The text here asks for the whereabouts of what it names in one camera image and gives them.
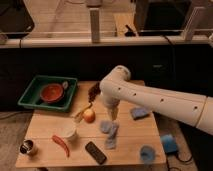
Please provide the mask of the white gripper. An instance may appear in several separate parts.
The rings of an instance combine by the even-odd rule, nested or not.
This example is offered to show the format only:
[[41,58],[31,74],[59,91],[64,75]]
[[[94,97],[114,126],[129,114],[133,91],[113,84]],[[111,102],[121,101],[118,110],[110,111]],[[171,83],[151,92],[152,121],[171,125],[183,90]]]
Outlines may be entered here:
[[102,95],[101,96],[102,99],[102,103],[103,105],[106,107],[106,112],[108,115],[111,115],[111,120],[114,121],[117,119],[117,115],[118,115],[118,105],[120,103],[120,101],[118,99],[115,99],[111,96],[107,96],[107,95]]

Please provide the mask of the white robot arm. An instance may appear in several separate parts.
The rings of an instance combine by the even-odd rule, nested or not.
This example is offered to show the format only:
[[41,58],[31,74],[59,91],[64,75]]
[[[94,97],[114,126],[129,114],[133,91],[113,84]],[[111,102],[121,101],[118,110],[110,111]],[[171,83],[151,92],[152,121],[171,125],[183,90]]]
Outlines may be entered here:
[[102,103],[111,120],[121,100],[146,107],[213,135],[213,97],[137,85],[128,68],[118,65],[100,82]]

